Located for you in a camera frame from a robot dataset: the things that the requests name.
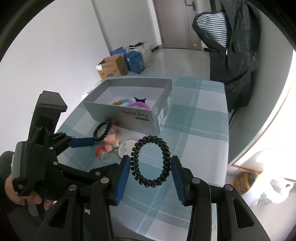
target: tablecloth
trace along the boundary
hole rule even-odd
[[[222,83],[194,78],[171,78],[173,105],[160,137],[168,143],[172,155],[177,155],[195,177],[209,184],[223,186],[228,159],[228,114]],[[58,132],[67,135],[92,137],[99,122],[92,119],[80,103],[62,124]],[[141,134],[121,129],[129,139],[139,139]],[[60,163],[89,171],[105,166],[93,147],[68,148],[58,156]],[[120,162],[112,152],[110,163]],[[156,145],[145,145],[139,164],[142,174],[155,179],[162,170],[162,154]],[[111,217],[128,229],[152,240],[186,240],[191,207],[183,207],[178,200],[172,175],[161,186],[146,188],[128,178],[123,200],[117,207],[110,207]],[[216,223],[213,222],[213,234]]]

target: cardboard box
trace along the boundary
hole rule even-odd
[[[124,103],[112,105],[123,98],[135,102],[147,98],[150,110]],[[159,135],[172,106],[172,80],[162,78],[112,78],[96,87],[83,101],[84,106],[96,121],[110,120],[118,127]]]
[[[124,59],[126,61],[126,65],[129,71],[136,74],[140,74],[145,70],[142,54],[140,52],[136,52],[136,51],[129,52],[129,49],[124,49],[123,47],[120,47],[110,52],[111,56],[116,54],[124,55]]]
[[[102,80],[110,76],[122,76],[128,73],[123,54],[104,58],[103,61],[96,66],[96,69]]]

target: door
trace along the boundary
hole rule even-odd
[[[195,0],[155,0],[164,48],[201,50],[192,28],[197,15]]]

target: plaid tablecloth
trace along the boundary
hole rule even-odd
[[[229,138],[224,86],[218,82],[183,77],[172,78],[172,83],[173,105],[160,137],[168,143],[172,155],[177,155],[182,165],[191,169],[195,177],[223,186]],[[91,137],[98,124],[80,103],[58,131],[76,138]],[[145,136],[125,129],[121,132],[129,139],[137,140]],[[105,166],[94,155],[98,145],[68,148],[58,160],[84,171]],[[112,152],[110,163],[114,162],[120,162],[116,152]],[[139,163],[146,178],[159,176],[163,165],[159,147],[145,145]],[[139,185],[130,173],[122,202],[110,209],[112,219],[147,238],[186,240],[191,207],[183,207],[178,200],[171,175],[161,186],[146,188]]]

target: open gray box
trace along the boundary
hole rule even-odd
[[[145,103],[150,110],[112,105],[123,98],[135,102],[135,97],[146,98]],[[146,77],[108,79],[96,87],[83,104],[96,121],[110,120],[118,127],[159,135],[172,106],[172,80]]]

